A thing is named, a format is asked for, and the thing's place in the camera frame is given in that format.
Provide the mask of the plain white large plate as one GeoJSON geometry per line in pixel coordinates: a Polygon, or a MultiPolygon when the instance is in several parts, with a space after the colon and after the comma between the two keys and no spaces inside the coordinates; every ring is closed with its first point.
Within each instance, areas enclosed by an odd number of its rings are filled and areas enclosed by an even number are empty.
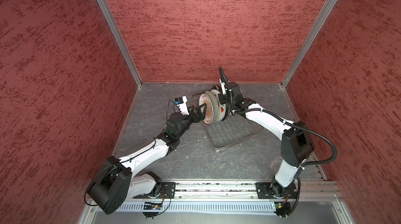
{"type": "Polygon", "coordinates": [[[213,107],[213,112],[214,112],[214,118],[212,123],[217,123],[220,122],[220,105],[219,105],[219,95],[221,92],[217,89],[212,89],[210,92],[210,99],[213,107]]]}

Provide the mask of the watermelon pattern white plate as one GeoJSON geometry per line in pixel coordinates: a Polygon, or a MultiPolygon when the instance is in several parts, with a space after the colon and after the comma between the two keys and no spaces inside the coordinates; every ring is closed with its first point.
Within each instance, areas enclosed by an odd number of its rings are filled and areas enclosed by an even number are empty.
{"type": "Polygon", "coordinates": [[[219,95],[219,105],[221,114],[220,121],[224,121],[231,116],[230,103],[227,101],[227,99],[224,98],[224,96],[219,95]]]}

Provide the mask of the brown striped rim plate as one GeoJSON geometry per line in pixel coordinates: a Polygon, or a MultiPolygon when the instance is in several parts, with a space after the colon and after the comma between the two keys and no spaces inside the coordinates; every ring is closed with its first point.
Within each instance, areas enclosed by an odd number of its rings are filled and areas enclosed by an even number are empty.
{"type": "Polygon", "coordinates": [[[217,120],[216,105],[210,91],[201,93],[198,99],[198,105],[205,106],[206,108],[205,118],[203,119],[204,124],[211,125],[215,123],[217,120]]]}

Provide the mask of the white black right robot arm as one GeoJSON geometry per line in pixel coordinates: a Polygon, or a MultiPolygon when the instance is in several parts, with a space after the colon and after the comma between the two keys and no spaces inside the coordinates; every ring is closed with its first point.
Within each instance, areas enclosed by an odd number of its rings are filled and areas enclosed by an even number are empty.
{"type": "Polygon", "coordinates": [[[232,113],[253,121],[273,133],[280,141],[282,163],[272,179],[271,192],[275,198],[282,199],[288,194],[290,186],[297,179],[301,164],[309,158],[314,150],[310,134],[301,129],[303,122],[288,121],[267,111],[254,100],[245,98],[235,82],[230,82],[219,66],[222,95],[232,113]]]}

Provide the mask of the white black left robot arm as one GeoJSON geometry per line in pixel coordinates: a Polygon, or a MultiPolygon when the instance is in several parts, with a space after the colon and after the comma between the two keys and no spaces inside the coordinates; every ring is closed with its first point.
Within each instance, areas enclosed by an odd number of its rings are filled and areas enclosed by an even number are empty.
{"type": "Polygon", "coordinates": [[[191,106],[188,114],[172,113],[166,128],[148,146],[128,156],[108,157],[94,179],[88,185],[85,196],[107,215],[115,212],[127,198],[140,195],[158,198],[162,196],[162,180],[153,172],[142,176],[138,173],[153,162],[172,153],[180,144],[180,138],[193,123],[206,117],[207,105],[191,106]]]}

